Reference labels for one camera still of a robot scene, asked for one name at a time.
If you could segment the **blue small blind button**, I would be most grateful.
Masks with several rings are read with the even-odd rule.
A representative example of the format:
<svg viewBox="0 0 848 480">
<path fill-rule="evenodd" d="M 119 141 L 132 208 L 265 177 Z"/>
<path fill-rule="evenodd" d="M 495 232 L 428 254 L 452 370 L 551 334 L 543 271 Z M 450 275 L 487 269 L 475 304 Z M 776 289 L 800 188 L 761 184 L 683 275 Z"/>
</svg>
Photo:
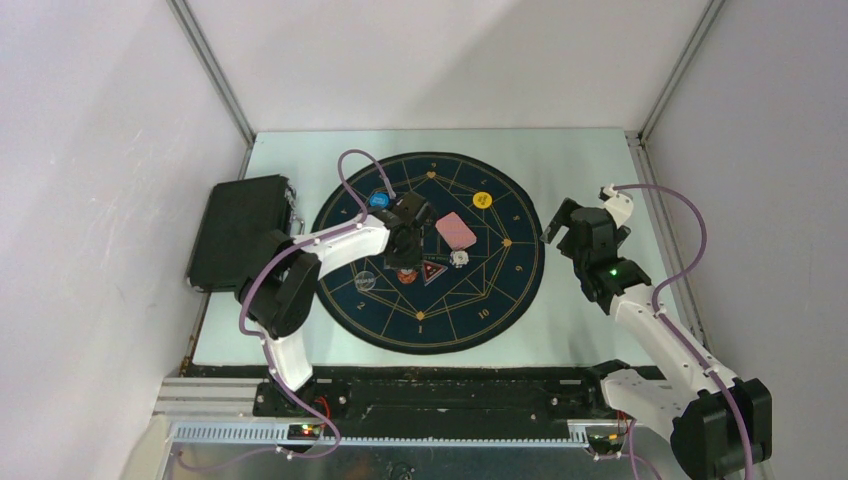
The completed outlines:
<svg viewBox="0 0 848 480">
<path fill-rule="evenodd" d="M 391 204 L 392 198 L 386 192 L 375 192 L 373 193 L 369 199 L 368 204 L 370 208 L 379 208 L 385 209 L 388 208 Z"/>
</svg>

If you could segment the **red poker chip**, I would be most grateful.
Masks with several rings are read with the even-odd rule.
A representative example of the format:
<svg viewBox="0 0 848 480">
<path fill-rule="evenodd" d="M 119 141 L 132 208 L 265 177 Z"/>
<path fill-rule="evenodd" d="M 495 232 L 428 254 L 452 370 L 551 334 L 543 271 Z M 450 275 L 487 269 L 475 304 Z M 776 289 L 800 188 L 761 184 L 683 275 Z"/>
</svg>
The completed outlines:
<svg viewBox="0 0 848 480">
<path fill-rule="evenodd" d="M 415 269 L 399 269 L 396 274 L 399 282 L 404 285 L 412 284 L 418 278 L 418 271 Z"/>
</svg>

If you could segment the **yellow big blind button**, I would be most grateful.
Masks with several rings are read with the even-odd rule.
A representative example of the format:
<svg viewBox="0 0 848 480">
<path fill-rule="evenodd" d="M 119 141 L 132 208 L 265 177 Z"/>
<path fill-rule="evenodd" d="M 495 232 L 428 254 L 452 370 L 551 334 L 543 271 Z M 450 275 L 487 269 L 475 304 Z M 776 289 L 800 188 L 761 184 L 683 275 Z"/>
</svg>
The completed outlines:
<svg viewBox="0 0 848 480">
<path fill-rule="evenodd" d="M 491 207 L 493 197 L 484 191 L 478 191 L 472 196 L 472 205 L 480 210 L 486 210 Z"/>
</svg>

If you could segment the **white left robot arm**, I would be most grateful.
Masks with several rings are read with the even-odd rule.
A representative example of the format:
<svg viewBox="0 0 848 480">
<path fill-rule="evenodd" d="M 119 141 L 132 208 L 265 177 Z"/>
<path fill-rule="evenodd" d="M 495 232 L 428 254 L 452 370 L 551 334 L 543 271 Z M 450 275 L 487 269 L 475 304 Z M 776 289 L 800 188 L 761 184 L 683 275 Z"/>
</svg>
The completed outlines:
<svg viewBox="0 0 848 480">
<path fill-rule="evenodd" d="M 303 329 L 320 281 L 374 256 L 394 270 L 420 267 L 423 239 L 437 219 L 432 204 L 415 192 L 391 197 L 385 207 L 360 207 L 358 215 L 328 229 L 294 237 L 269 233 L 235 293 L 239 329 L 259 339 L 271 377 L 281 385 L 277 402 L 292 416 L 308 414 L 316 403 L 307 383 L 313 366 Z"/>
</svg>

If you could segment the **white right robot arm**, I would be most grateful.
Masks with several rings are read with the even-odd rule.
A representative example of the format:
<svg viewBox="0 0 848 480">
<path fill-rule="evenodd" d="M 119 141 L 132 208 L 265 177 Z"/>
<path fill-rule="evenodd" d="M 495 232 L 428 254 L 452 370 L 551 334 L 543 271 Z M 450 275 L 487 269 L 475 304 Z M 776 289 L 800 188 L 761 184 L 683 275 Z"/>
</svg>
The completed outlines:
<svg viewBox="0 0 848 480">
<path fill-rule="evenodd" d="M 557 248 L 571 260 L 584 296 L 635 338 L 664 377 L 646 380 L 630 366 L 605 362 L 581 392 L 583 408 L 596 418 L 622 412 L 650 429 L 691 479 L 752 479 L 773 452 L 772 394 L 760 379 L 745 380 L 724 365 L 670 316 L 660 293 L 675 276 L 653 285 L 620 255 L 634 211 L 631 189 L 603 187 L 598 207 L 564 199 L 540 237 L 550 243 L 564 235 Z"/>
</svg>

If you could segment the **red playing card deck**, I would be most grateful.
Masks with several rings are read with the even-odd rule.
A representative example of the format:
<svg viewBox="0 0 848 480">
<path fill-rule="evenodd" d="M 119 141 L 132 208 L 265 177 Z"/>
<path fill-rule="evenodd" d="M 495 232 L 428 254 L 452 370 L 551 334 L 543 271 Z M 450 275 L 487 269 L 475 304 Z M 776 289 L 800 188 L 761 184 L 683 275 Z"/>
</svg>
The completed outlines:
<svg viewBox="0 0 848 480">
<path fill-rule="evenodd" d="M 435 227 L 452 251 L 465 250 L 477 242 L 476 234 L 456 212 L 438 219 Z"/>
</svg>

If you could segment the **red triangular marker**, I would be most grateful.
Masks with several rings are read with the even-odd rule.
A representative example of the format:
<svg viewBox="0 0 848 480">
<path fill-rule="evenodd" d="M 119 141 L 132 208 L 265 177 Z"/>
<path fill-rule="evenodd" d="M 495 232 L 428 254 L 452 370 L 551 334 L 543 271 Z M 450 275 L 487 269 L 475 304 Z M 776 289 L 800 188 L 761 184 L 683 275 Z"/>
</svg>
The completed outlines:
<svg viewBox="0 0 848 480">
<path fill-rule="evenodd" d="M 435 279 L 448 271 L 444 264 L 429 260 L 423 260 L 421 264 L 421 277 L 425 286 L 429 286 Z"/>
</svg>

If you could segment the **white dealer button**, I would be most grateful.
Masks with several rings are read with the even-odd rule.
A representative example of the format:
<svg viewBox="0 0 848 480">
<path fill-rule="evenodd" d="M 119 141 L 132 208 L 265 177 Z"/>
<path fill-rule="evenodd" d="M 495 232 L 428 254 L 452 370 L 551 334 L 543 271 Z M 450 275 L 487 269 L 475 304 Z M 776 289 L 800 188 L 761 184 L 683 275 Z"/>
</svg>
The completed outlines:
<svg viewBox="0 0 848 480">
<path fill-rule="evenodd" d="M 469 256 L 465 250 L 454 250 L 449 256 L 450 264 L 455 268 L 463 268 L 469 263 Z"/>
</svg>

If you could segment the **clear round button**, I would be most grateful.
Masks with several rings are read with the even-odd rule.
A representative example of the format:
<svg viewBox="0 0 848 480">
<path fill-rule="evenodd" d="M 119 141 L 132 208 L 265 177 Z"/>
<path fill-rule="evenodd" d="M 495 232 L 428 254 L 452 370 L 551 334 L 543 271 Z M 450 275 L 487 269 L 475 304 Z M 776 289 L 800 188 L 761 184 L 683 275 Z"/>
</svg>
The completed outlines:
<svg viewBox="0 0 848 480">
<path fill-rule="evenodd" d="M 353 277 L 353 284 L 360 292 L 371 291 L 376 286 L 377 278 L 371 271 L 360 271 Z"/>
</svg>

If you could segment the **round dark poker mat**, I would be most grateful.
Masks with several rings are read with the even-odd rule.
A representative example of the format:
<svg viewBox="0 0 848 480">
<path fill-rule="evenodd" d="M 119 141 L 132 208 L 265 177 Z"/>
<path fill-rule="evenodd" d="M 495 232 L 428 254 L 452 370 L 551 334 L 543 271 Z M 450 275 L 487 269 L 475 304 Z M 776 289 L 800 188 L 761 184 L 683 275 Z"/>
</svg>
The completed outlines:
<svg viewBox="0 0 848 480">
<path fill-rule="evenodd" d="M 379 167 L 367 166 L 349 177 L 350 192 L 337 187 L 319 209 L 316 231 L 336 226 L 359 213 L 355 200 L 368 203 L 386 192 L 386 173 L 398 195 L 416 192 L 438 217 L 456 212 L 477 236 L 467 250 L 469 263 L 455 268 L 450 247 L 436 231 L 423 240 L 423 260 L 448 271 L 425 286 L 409 285 L 374 256 L 357 260 L 325 276 L 317 297 L 330 316 L 354 336 L 379 348 L 415 355 L 467 350 L 511 327 L 534 300 L 544 271 L 542 228 L 529 195 L 507 174 L 472 157 L 446 152 L 391 156 Z M 472 196 L 488 192 L 490 208 L 472 205 Z M 368 292 L 353 277 L 368 270 L 377 278 Z"/>
</svg>

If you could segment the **black carrying case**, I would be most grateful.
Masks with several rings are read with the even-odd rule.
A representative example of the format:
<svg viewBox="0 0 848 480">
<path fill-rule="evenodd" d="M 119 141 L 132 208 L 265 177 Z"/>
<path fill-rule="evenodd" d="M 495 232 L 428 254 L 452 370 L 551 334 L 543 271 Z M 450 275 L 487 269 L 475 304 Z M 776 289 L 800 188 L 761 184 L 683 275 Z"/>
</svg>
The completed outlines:
<svg viewBox="0 0 848 480">
<path fill-rule="evenodd" d="M 208 197 L 186 272 L 200 292 L 233 291 L 240 285 L 260 240 L 291 232 L 296 191 L 276 174 L 223 182 Z"/>
</svg>

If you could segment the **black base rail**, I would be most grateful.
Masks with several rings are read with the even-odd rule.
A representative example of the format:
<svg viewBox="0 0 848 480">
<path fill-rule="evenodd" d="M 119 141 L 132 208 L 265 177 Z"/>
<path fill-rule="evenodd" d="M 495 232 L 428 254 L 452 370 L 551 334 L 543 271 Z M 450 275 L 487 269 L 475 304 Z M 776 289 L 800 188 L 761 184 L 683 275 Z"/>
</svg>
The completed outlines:
<svg viewBox="0 0 848 480">
<path fill-rule="evenodd" d="M 601 382 L 619 361 L 518 369 L 319 367 L 298 397 L 355 441 L 582 442 L 609 421 Z"/>
</svg>

